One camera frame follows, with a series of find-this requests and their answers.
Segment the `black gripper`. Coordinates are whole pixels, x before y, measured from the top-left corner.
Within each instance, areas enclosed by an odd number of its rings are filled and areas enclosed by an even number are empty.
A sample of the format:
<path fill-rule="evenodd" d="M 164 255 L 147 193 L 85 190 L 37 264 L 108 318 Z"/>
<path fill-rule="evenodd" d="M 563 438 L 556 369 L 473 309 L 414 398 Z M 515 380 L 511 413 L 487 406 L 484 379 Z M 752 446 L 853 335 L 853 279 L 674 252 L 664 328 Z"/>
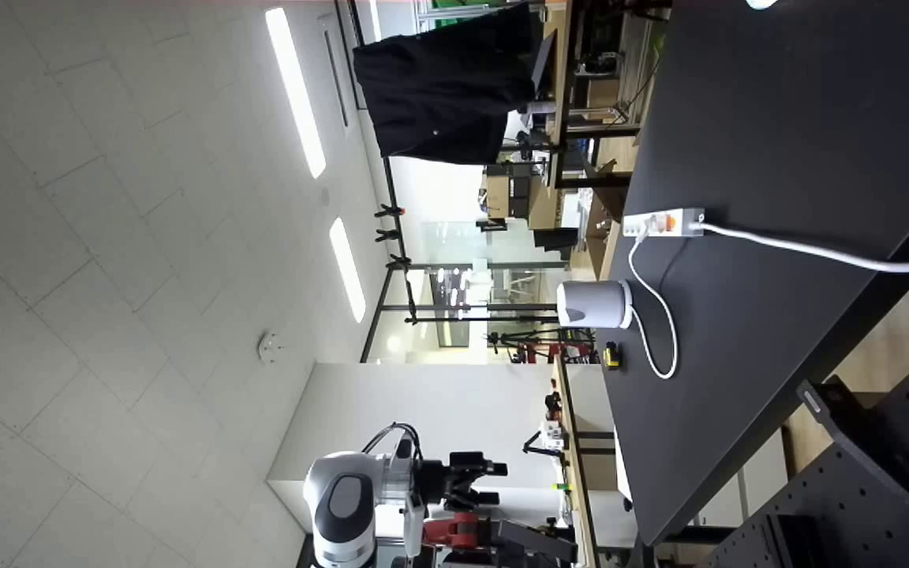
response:
<path fill-rule="evenodd" d="M 480 506 L 495 506 L 495 492 L 477 492 L 480 477 L 505 477 L 507 467 L 489 460 L 484 450 L 452 450 L 445 460 L 421 460 L 414 467 L 418 494 L 426 506 L 442 506 L 445 511 L 469 511 Z"/>

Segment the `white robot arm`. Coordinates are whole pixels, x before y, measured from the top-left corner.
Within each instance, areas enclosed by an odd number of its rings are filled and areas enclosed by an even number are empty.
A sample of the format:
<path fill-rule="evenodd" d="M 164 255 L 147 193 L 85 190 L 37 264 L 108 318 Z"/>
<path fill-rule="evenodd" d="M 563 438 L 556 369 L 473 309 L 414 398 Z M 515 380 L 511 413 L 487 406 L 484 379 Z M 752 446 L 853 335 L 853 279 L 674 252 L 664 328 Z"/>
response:
<path fill-rule="evenodd" d="M 411 424 L 388 424 L 361 450 L 323 455 L 304 479 L 313 555 L 318 568 L 414 568 L 426 548 L 434 506 L 471 511 L 495 506 L 480 477 L 507 467 L 484 450 L 426 460 Z"/>

